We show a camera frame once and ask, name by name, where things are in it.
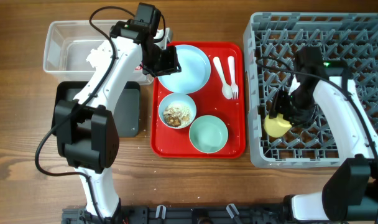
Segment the yellow plastic cup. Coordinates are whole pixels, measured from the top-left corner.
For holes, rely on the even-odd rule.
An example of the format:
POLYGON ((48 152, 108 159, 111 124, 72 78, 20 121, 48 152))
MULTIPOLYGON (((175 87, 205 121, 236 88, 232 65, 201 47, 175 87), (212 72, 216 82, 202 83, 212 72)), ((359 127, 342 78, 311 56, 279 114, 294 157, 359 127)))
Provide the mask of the yellow plastic cup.
POLYGON ((269 114, 265 117, 264 129, 266 133, 273 138, 282 137, 291 128, 291 123, 284 119, 283 114, 278 114, 274 118, 270 117, 269 114))

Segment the small blue bowl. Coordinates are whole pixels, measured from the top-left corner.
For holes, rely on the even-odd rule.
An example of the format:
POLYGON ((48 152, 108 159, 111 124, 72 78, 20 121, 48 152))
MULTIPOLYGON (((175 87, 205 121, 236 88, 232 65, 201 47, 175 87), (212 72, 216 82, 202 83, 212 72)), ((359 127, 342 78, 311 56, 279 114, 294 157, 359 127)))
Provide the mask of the small blue bowl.
POLYGON ((191 113, 192 113, 192 120, 191 120, 191 123, 195 120, 195 117, 196 117, 196 104, 194 102, 194 100, 186 95, 186 94, 183 94, 183 93, 171 93, 169 95, 167 95, 159 104, 159 107, 158 107, 158 113, 159 113, 159 118, 161 119, 161 121, 163 122, 164 125, 166 125, 168 128, 172 128, 172 129, 183 129, 183 128, 186 128, 186 127, 189 127, 189 125, 191 125, 191 123, 185 127, 182 127, 182 128, 173 128, 173 127, 170 127, 166 124, 166 122, 164 121, 164 118, 163 118, 163 112, 164 110, 166 109, 166 107, 172 103, 181 103, 181 104, 184 104, 184 105, 187 105, 190 110, 191 110, 191 113))

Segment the white napkin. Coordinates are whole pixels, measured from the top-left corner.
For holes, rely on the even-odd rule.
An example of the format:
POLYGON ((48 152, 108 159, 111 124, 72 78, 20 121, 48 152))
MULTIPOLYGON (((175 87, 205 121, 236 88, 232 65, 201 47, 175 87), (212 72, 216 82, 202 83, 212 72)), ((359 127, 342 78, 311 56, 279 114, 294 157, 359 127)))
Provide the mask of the white napkin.
POLYGON ((111 46, 103 42, 97 49, 91 49, 86 61, 96 70, 107 67, 111 61, 111 46))

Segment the food scraps with rice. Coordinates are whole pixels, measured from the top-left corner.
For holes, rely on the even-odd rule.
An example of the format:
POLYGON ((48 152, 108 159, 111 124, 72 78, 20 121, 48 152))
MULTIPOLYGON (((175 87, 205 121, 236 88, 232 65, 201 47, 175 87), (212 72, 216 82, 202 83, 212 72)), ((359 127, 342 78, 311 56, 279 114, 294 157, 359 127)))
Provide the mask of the food scraps with rice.
POLYGON ((192 113, 187 105, 172 103, 163 112, 166 124, 173 128, 182 128, 191 123, 192 113))

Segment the green bowl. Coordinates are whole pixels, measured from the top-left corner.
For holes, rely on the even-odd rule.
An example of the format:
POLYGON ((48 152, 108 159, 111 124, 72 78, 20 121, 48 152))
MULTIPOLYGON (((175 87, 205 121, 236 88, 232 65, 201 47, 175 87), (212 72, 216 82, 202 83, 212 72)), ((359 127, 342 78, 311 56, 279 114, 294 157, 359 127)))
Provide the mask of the green bowl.
POLYGON ((204 154, 214 154, 222 150, 229 133, 225 123, 216 116, 200 116, 192 122, 189 138, 193 147, 204 154))

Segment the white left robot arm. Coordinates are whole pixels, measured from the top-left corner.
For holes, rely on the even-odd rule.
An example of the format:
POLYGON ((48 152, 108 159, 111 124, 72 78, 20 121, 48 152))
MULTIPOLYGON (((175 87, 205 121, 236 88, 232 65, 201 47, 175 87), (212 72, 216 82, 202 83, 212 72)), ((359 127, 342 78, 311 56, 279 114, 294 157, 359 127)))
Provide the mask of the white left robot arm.
POLYGON ((119 21, 104 37, 111 46, 109 65, 94 73, 73 100, 59 100, 53 112, 53 126, 35 152, 35 166, 45 175, 40 152, 51 135, 57 138, 58 153, 79 175, 87 204, 79 221, 84 223, 124 223, 121 199, 117 195, 111 166, 119 149, 119 135, 113 113, 118 99, 137 67, 154 78, 181 72, 177 50, 164 36, 156 36, 165 24, 154 5, 139 3, 136 13, 119 21))

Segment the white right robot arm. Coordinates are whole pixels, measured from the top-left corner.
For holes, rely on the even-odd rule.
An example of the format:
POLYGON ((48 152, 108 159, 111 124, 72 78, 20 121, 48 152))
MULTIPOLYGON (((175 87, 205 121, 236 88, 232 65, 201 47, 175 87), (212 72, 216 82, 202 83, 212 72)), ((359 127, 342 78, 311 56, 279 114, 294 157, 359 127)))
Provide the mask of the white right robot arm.
POLYGON ((343 60, 324 60, 318 47, 298 50, 293 64, 277 66, 277 71, 290 74, 290 89, 274 97, 264 130, 279 138, 308 123, 319 107, 341 164, 320 192, 286 196, 282 221, 378 223, 378 135, 358 98, 349 66, 343 60))

